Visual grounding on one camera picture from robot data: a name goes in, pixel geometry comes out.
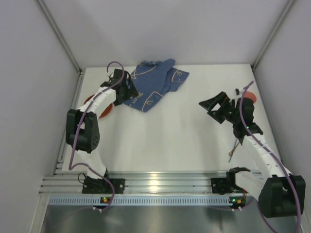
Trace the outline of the blue cloth placemat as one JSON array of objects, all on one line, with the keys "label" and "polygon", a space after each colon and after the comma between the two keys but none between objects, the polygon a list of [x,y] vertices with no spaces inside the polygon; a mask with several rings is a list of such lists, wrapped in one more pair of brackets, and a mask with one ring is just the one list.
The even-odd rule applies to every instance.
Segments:
[{"label": "blue cloth placemat", "polygon": [[144,113],[151,110],[168,92],[176,92],[189,73],[174,67],[175,60],[143,61],[131,73],[138,92],[123,104]]}]

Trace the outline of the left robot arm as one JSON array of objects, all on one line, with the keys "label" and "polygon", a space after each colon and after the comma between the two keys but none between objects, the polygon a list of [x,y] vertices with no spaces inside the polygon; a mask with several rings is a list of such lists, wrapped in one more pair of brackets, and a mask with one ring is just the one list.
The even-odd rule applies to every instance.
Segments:
[{"label": "left robot arm", "polygon": [[99,155],[100,129],[98,120],[110,106],[118,106],[136,97],[138,92],[131,75],[123,69],[115,69],[108,75],[97,92],[77,109],[70,109],[66,119],[65,141],[71,146],[69,170],[77,166],[87,168],[87,176],[103,179],[107,168]]}]

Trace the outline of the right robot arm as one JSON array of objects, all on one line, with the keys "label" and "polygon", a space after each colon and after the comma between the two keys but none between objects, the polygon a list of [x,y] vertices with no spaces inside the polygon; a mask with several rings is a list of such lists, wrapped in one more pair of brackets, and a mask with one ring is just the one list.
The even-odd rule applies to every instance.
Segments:
[{"label": "right robot arm", "polygon": [[266,218],[299,216],[304,212],[306,182],[283,166],[254,122],[254,102],[237,96],[230,99],[225,92],[199,102],[207,114],[222,124],[232,124],[233,134],[252,156],[262,178],[245,167],[231,168],[226,172],[226,185],[242,189],[256,199]]}]

